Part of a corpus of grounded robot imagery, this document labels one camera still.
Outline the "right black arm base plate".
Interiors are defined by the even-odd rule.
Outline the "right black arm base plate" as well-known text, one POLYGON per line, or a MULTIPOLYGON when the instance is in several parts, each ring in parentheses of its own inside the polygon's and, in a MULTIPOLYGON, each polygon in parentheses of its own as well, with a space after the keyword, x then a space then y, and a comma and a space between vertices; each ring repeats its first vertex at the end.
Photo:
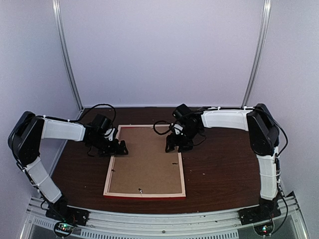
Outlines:
POLYGON ((281 211, 278 208, 271 209, 268 206, 258 205, 255 207, 240 209, 238 214, 241 225, 248 225, 278 217, 281 215, 281 211))

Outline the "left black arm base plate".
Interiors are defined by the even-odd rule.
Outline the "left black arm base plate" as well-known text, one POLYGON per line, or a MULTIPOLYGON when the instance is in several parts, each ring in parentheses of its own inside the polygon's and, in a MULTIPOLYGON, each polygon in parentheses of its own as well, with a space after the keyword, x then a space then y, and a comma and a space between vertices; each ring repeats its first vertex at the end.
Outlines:
POLYGON ((86 226, 89 217, 89 211, 68 206, 65 216, 60 217, 56 212, 54 212, 50 208, 45 213, 45 216, 51 219, 67 222, 69 224, 77 226, 86 226))

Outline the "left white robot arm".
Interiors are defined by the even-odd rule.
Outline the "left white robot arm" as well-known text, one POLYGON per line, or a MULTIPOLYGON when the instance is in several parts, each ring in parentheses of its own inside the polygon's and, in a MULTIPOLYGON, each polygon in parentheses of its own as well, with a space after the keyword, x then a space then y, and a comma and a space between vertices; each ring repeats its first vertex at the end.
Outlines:
POLYGON ((11 131, 7 143, 18 167, 32 186, 51 205, 53 214, 67 221, 72 211, 67 200, 53 182, 50 171, 56 166, 63 145, 68 141, 82 142, 97 149, 100 157, 127 155, 126 143, 116 138, 112 120, 97 114, 92 122, 37 116, 25 111, 11 131))

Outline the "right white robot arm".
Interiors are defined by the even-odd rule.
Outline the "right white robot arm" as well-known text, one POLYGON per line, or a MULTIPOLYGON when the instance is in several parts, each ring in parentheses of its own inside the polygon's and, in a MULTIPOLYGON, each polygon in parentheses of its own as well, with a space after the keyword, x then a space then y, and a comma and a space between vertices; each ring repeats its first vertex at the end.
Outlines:
POLYGON ((254 107, 201 107, 191 110, 187 105, 178 106, 172 113, 175 122, 170 123, 166 135, 165 151, 192 150, 193 139, 203 134, 205 128, 233 128, 249 133, 250 146, 259 163, 261 181, 259 206, 256 216, 267 219, 275 211, 280 167, 278 163, 280 127, 265 104, 254 107))

